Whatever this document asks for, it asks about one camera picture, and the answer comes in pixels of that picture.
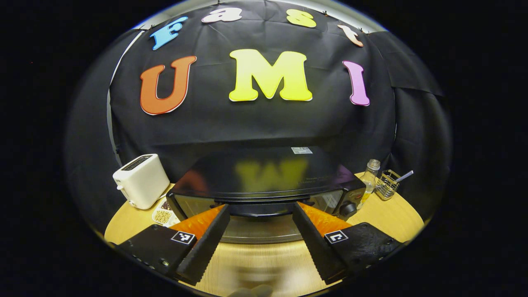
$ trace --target metal utensil holder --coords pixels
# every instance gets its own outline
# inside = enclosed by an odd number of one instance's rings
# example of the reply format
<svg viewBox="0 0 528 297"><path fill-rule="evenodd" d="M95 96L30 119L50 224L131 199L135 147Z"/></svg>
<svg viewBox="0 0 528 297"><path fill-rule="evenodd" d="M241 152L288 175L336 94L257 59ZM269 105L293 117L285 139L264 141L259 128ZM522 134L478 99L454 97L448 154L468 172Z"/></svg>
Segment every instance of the metal utensil holder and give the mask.
<svg viewBox="0 0 528 297"><path fill-rule="evenodd" d="M396 180L400 177L401 176L392 170L383 171L381 173L381 178L379 178L378 182L376 183L374 192L381 198L381 200L391 199L400 185L396 182Z"/></svg>

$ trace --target white toaster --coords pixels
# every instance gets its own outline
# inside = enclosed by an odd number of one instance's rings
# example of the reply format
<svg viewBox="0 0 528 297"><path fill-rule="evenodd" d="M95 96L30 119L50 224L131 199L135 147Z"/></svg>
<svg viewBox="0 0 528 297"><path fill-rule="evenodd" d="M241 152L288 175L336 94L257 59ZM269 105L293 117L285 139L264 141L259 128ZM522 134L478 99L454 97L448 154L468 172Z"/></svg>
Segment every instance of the white toaster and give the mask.
<svg viewBox="0 0 528 297"><path fill-rule="evenodd" d="M170 184L157 154L135 158L112 177L128 203L139 209L152 207Z"/></svg>

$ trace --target round wooden table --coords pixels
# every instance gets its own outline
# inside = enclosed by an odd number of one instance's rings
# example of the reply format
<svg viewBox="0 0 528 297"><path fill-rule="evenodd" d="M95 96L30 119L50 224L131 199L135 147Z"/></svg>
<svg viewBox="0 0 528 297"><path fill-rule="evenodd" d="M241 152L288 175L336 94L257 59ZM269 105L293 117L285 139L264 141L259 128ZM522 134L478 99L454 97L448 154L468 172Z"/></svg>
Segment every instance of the round wooden table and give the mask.
<svg viewBox="0 0 528 297"><path fill-rule="evenodd" d="M171 184L165 193L172 188ZM125 202L105 231L105 240L115 244L133 237L155 224L150 209L141 210ZM387 201L372 194L348 221L351 225L368 222L399 242L413 239L423 228L423 220L398 193ZM218 244L197 290L227 296L240 287L251 289L259 284L273 287L273 297L310 294L331 285L321 280L304 241L276 244Z"/></svg>

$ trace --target pink letter i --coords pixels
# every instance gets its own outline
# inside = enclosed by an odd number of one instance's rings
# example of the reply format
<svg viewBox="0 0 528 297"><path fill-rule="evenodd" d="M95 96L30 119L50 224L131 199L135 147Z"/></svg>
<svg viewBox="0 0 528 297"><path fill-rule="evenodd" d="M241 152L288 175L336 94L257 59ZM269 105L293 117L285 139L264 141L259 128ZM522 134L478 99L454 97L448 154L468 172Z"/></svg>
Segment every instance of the pink letter i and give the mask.
<svg viewBox="0 0 528 297"><path fill-rule="evenodd" d="M350 61L343 61L343 65L348 69L350 81L352 82L352 95L350 95L350 101L356 105L370 105L370 100L367 98L365 92L365 83L363 82L363 67Z"/></svg>

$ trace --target letter m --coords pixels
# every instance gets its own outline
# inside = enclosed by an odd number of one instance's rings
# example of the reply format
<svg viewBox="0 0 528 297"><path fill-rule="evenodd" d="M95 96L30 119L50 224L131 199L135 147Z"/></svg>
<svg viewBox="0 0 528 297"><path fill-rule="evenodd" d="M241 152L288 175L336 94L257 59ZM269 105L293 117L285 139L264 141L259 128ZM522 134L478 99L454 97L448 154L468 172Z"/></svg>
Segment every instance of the letter m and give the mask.
<svg viewBox="0 0 528 297"><path fill-rule="evenodd" d="M284 100L310 101L312 93L306 86L304 61L306 56L298 52L283 52L273 66L257 50L236 50L229 54L237 61L237 78L234 91L229 93L231 101L252 101L259 93L253 89L254 77L260 89L271 99L280 81L284 78L284 88L280 96Z"/></svg>

